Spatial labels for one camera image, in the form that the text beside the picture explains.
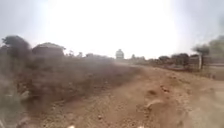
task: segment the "roof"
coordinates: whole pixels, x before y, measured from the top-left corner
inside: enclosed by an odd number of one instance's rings
[[[58,48],[58,49],[63,49],[63,50],[65,49],[63,46],[53,44],[53,43],[50,43],[50,42],[39,44],[39,45],[36,46],[36,48],[38,48],[38,47]]]

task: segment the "building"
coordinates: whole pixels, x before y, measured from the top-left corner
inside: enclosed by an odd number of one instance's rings
[[[123,60],[124,59],[124,52],[121,49],[119,49],[116,52],[116,59],[119,59],[119,60]]]
[[[61,57],[64,56],[65,48],[53,43],[39,44],[32,49],[32,53],[38,57]]]

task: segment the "dry grass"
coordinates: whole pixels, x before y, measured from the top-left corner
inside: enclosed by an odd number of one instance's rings
[[[64,104],[118,87],[139,71],[100,57],[34,60],[18,75],[17,84],[20,92],[29,91],[24,103],[36,113],[47,111],[56,102]]]

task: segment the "sky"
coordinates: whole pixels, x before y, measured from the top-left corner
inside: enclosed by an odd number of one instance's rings
[[[191,53],[224,32],[223,0],[0,0],[0,37],[114,57]]]

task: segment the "dirt ground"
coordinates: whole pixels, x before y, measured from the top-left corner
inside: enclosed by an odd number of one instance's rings
[[[38,128],[222,128],[224,82],[142,67],[122,86],[31,117]]]

